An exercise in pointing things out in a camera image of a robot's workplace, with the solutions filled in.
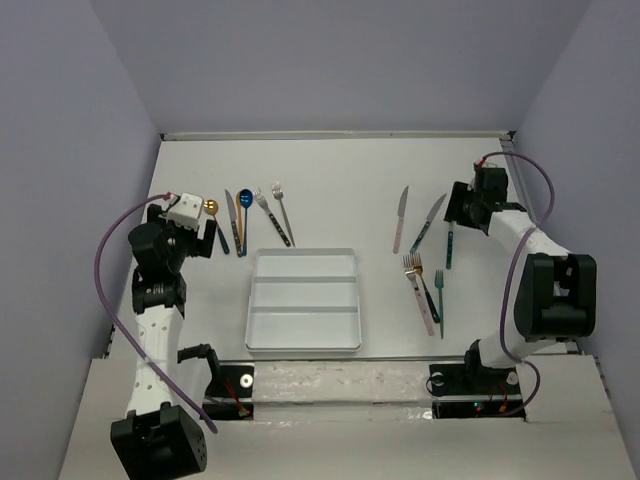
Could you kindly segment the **knife with teal marbled handle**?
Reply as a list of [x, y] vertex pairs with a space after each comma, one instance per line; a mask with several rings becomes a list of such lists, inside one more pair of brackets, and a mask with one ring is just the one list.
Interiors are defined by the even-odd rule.
[[426, 216], [426, 220], [423, 224], [423, 226], [421, 227], [421, 230], [418, 234], [418, 236], [416, 237], [415, 241], [413, 242], [409, 253], [410, 254], [414, 254], [417, 252], [417, 250], [419, 249], [424, 237], [426, 236], [427, 231], [429, 230], [433, 220], [435, 219], [439, 209], [441, 208], [441, 205], [443, 204], [444, 200], [446, 199], [447, 194], [442, 194], [432, 205], [431, 209], [429, 210], [427, 216]]

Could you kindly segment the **fork with teal marbled handle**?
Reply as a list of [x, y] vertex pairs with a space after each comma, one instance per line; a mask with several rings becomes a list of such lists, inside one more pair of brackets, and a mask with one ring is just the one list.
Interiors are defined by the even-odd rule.
[[446, 269], [447, 270], [451, 269], [452, 267], [454, 228], [455, 228], [454, 222], [448, 222], [447, 250], [446, 250]]

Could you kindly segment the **knife with pink handle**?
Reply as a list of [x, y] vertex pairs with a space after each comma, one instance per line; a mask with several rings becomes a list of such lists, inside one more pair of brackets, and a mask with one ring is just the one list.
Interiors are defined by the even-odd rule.
[[401, 196], [400, 196], [400, 199], [399, 199], [399, 203], [398, 203], [397, 223], [396, 223], [396, 230], [395, 230], [394, 243], [393, 243], [393, 249], [392, 249], [392, 252], [394, 254], [397, 254], [399, 252], [400, 245], [401, 245], [401, 238], [402, 238], [402, 232], [403, 232], [403, 226], [404, 226], [406, 204], [407, 204], [407, 200], [408, 200], [408, 192], [409, 192], [409, 186], [406, 185], [404, 187], [402, 193], [401, 193]]

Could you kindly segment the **gold fork dark-green handle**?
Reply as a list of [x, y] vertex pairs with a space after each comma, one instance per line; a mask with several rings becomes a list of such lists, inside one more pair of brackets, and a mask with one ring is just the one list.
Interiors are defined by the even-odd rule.
[[427, 305], [431, 313], [431, 317], [436, 324], [439, 324], [441, 322], [440, 315], [438, 313], [438, 310], [436, 308], [432, 295], [427, 287], [427, 284], [423, 276], [424, 271], [423, 271], [423, 265], [422, 265], [420, 254], [415, 252], [415, 253], [410, 253], [409, 256], [410, 256], [412, 267], [420, 278], [420, 281], [424, 290], [425, 298], [427, 301]]

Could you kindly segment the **teal plastic fork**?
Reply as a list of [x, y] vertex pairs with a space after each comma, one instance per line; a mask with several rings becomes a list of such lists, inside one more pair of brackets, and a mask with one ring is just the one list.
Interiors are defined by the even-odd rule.
[[443, 300], [443, 290], [444, 290], [444, 271], [438, 269], [435, 271], [434, 275], [434, 285], [437, 289], [438, 293], [438, 313], [439, 313], [439, 326], [440, 326], [440, 336], [444, 338], [444, 300]]

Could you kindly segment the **fork with pink handle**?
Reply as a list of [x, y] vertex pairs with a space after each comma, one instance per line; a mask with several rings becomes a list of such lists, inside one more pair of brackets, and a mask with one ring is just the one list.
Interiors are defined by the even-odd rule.
[[420, 314], [422, 316], [425, 328], [428, 332], [429, 336], [434, 336], [435, 335], [435, 329], [434, 329], [434, 325], [435, 322], [433, 320], [433, 315], [432, 315], [432, 310], [429, 306], [429, 303], [425, 297], [425, 293], [426, 290], [424, 288], [421, 288], [418, 284], [418, 279], [421, 278], [421, 275], [418, 273], [418, 270], [416, 269], [416, 263], [414, 261], [414, 255], [413, 254], [405, 254], [402, 257], [402, 261], [403, 261], [403, 268], [404, 268], [404, 273], [406, 278], [408, 279], [408, 281], [411, 284], [411, 287], [413, 288], [413, 292], [414, 292], [414, 296], [416, 299], [416, 302], [418, 304], [418, 308], [420, 311]]

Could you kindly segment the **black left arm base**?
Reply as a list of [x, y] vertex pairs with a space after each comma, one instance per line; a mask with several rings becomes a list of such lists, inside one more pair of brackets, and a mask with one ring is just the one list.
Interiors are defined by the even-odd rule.
[[253, 419], [253, 364], [221, 362], [209, 344], [200, 344], [179, 350], [177, 365], [181, 387], [212, 420]]

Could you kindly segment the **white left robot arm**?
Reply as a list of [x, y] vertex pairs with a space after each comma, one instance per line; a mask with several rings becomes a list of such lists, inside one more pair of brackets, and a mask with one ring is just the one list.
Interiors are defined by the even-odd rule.
[[126, 416], [112, 423], [110, 440], [131, 479], [181, 479], [206, 468], [200, 417], [186, 411], [186, 393], [172, 376], [182, 361], [203, 358], [189, 367], [189, 386], [209, 395], [221, 383], [209, 346], [178, 347], [186, 306], [180, 270], [188, 257], [211, 256], [216, 227], [213, 220], [199, 228], [157, 217], [128, 235], [137, 262], [132, 309], [141, 350]]

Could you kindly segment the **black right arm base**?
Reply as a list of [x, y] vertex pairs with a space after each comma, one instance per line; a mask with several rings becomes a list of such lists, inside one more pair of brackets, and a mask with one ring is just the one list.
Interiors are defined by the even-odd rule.
[[523, 396], [514, 368], [467, 371], [463, 363], [435, 363], [429, 366], [425, 387], [432, 397], [436, 419], [474, 419], [509, 413], [524, 417]]

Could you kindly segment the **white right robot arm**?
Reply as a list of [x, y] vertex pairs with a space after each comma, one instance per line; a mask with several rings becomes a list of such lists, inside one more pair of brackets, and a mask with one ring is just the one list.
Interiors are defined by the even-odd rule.
[[471, 182], [453, 184], [445, 215], [512, 255], [498, 330], [472, 343], [460, 368], [473, 392], [542, 348], [591, 336], [596, 326], [595, 259], [551, 240], [522, 205], [507, 200], [508, 185], [505, 169], [476, 165]]

